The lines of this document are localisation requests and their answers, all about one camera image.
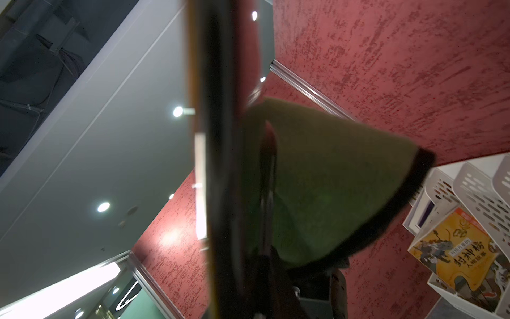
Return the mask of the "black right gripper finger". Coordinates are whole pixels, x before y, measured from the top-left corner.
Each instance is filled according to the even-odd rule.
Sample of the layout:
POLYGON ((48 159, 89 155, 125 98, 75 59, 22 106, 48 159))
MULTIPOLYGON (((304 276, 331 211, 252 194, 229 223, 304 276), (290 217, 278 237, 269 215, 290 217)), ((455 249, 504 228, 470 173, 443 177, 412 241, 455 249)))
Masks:
POLYGON ((245 285, 245 318, 306 318, 278 252, 253 255, 245 285))

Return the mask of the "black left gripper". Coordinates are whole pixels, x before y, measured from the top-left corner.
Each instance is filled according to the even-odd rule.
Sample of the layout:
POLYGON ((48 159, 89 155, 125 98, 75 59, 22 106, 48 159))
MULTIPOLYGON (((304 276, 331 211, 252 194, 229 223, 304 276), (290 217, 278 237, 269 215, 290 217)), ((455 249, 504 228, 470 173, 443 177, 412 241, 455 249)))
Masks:
POLYGON ((293 280, 293 289, 309 318, 348 318, 347 281, 341 269, 349 268, 344 259, 335 268, 293 280))

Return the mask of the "green grey microfibre cloth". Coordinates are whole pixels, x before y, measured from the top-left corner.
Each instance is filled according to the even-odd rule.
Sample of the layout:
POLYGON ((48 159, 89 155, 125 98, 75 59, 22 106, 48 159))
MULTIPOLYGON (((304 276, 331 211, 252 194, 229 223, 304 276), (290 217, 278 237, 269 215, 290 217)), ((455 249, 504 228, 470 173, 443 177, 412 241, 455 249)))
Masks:
POLYGON ((433 167, 413 141, 284 100, 244 114, 245 248, 260 243, 259 149, 265 125, 277 148, 272 244, 293 277, 337 267, 377 240, 433 167))

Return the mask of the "square floral plate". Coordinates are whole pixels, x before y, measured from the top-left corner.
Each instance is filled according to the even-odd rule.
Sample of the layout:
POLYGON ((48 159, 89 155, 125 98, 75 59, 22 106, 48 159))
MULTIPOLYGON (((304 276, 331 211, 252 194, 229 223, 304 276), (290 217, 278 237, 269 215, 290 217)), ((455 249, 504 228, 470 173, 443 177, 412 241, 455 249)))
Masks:
POLYGON ((240 196, 240 124, 256 87, 253 1, 187 4, 189 102, 195 109, 197 225, 205 231, 210 318, 249 318, 240 196))

